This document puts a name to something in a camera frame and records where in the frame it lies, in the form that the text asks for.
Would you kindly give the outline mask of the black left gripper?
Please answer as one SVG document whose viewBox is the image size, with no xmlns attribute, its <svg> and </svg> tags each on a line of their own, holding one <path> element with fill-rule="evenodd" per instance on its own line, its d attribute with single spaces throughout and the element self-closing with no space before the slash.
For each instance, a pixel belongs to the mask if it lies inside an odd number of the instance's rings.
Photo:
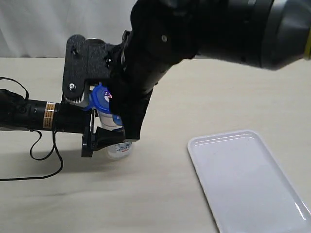
<svg viewBox="0 0 311 233">
<path fill-rule="evenodd" d="M 81 156 L 85 158 L 91 158 L 93 151 L 99 151 L 125 140 L 124 128 L 110 131 L 97 127 L 94 133 L 93 111 L 84 111 L 82 108 L 70 104 L 65 100 L 65 96 L 62 96 L 61 102 L 56 105 L 54 130 L 81 134 Z"/>
</svg>

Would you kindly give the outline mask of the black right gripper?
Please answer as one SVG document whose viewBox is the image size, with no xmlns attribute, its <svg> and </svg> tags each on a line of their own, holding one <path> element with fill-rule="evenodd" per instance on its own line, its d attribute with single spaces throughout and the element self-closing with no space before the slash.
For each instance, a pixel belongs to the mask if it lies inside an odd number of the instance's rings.
<svg viewBox="0 0 311 233">
<path fill-rule="evenodd" d="M 153 88 L 175 64 L 173 36 L 164 30 L 124 31 L 117 45 L 108 89 L 109 110 L 122 129 L 111 141 L 138 141 Z"/>
</svg>

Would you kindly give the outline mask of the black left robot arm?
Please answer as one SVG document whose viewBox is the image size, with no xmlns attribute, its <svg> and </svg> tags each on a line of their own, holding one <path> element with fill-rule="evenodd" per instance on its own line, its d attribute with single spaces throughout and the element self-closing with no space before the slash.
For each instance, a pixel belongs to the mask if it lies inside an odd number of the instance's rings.
<svg viewBox="0 0 311 233">
<path fill-rule="evenodd" d="M 6 89 L 0 91 L 0 129 L 2 131 L 51 131 L 82 135 L 81 156 L 125 140 L 124 129 L 94 128 L 95 112 L 69 103 L 29 100 Z"/>
</svg>

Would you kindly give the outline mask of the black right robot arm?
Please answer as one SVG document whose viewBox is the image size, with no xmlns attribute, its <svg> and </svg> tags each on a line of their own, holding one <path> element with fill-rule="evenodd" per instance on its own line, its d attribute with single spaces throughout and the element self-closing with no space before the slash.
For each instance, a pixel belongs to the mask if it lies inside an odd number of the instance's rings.
<svg viewBox="0 0 311 233">
<path fill-rule="evenodd" d="M 113 50 L 110 108 L 140 138 L 153 88 L 196 56 L 266 70 L 311 57 L 308 0 L 138 0 Z"/>
</svg>

